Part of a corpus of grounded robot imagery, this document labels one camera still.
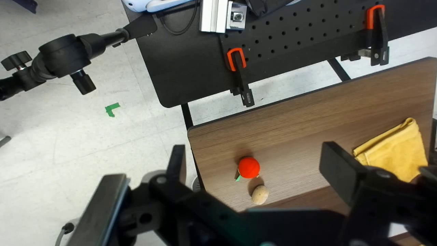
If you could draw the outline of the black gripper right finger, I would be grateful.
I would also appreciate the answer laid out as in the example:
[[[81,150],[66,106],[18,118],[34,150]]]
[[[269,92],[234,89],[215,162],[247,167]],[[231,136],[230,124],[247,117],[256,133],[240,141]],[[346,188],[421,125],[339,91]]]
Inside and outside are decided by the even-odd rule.
[[[372,173],[336,143],[324,143],[320,158],[320,174],[350,207],[370,200],[366,181]]]

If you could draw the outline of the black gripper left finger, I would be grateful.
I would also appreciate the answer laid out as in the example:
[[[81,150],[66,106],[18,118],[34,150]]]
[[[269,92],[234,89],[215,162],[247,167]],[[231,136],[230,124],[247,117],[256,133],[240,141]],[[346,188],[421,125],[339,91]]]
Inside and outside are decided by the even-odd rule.
[[[180,184],[186,184],[186,147],[175,145],[165,174]]]

